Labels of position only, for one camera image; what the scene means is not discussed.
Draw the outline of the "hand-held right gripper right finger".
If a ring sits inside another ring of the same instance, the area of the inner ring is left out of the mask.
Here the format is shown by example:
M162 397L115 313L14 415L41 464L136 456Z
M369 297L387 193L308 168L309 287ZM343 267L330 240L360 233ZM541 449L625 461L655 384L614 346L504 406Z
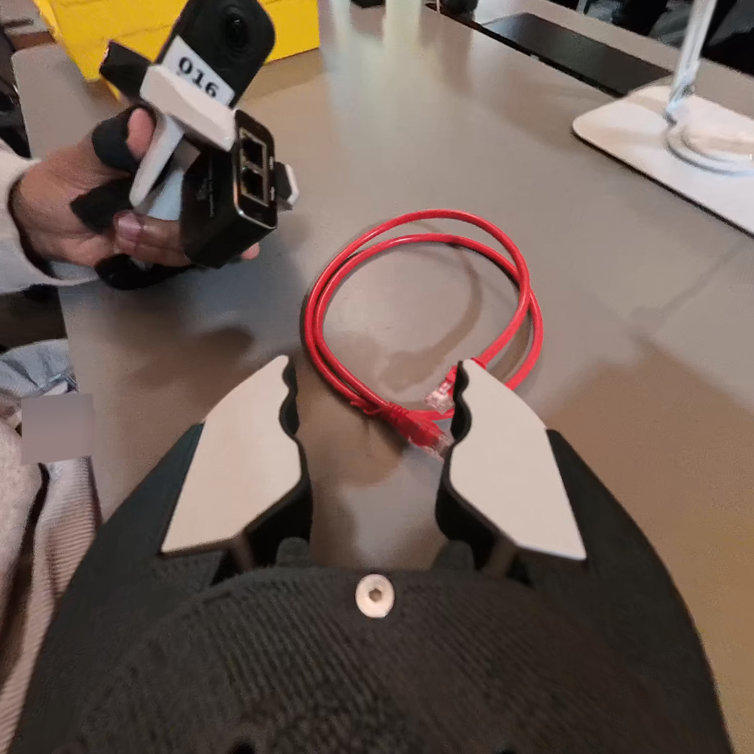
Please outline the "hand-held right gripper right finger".
M520 552L585 563L587 550L545 424L472 360L458 363L437 524L478 571Z

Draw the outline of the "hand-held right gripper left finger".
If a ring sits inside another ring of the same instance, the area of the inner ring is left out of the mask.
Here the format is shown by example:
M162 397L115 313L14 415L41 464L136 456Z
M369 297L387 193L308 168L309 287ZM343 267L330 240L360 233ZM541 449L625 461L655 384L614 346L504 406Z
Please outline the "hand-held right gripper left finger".
M210 410L162 555L220 551L239 567L267 566L284 539L309 538L311 485L296 397L294 366L279 355Z

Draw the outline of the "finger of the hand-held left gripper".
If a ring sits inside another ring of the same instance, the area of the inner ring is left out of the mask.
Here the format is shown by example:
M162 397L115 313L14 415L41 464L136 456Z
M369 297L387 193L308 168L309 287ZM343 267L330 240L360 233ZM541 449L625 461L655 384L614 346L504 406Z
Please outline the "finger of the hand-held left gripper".
M223 152L231 151L237 135L234 110L167 67L147 68L140 96L157 116L152 147L172 152L188 134Z
M290 165L275 164L273 186L278 210L292 210L298 200L298 183Z

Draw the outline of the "black network adapter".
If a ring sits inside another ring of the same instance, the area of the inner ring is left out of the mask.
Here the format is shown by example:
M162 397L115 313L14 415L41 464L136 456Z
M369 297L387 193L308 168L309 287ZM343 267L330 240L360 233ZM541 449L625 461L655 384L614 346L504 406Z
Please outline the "black network adapter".
M229 151L203 148L182 185L180 233L190 264L221 269L278 226L275 141L237 110Z

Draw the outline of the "yellow storage bin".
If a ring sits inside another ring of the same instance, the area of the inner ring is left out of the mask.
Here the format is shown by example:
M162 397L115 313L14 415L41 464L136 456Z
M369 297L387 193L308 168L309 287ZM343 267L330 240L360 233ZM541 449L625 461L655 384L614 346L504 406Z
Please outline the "yellow storage bin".
M320 47L315 1L35 2L54 40L87 82L116 98L135 97L107 81L100 69L111 43L161 64L208 96L231 105L267 62Z

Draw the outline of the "person's left hand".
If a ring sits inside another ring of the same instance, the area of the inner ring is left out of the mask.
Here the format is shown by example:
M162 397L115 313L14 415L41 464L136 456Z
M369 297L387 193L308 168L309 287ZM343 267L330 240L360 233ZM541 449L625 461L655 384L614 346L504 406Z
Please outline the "person's left hand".
M52 262L94 269L121 254L153 265L188 266L174 221L128 210L100 234L89 230L71 210L71 202L81 195L117 179L130 179L131 174L132 170L101 162L90 136L26 168L9 197L26 255L43 269Z

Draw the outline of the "person's grey hoodie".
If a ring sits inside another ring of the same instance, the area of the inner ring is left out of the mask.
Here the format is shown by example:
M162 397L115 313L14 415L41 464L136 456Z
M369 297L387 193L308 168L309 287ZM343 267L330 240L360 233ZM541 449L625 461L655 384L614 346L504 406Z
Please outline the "person's grey hoodie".
M90 459L24 464L18 426L2 413L2 752L14 739L62 595L99 525Z

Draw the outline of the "person's blue jeans leg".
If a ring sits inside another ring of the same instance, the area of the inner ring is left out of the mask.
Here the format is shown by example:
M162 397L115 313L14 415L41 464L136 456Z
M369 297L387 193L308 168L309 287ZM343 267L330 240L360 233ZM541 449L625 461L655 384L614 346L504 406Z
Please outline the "person's blue jeans leg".
M77 393L66 339L12 348L1 355L1 415L9 419L26 398Z

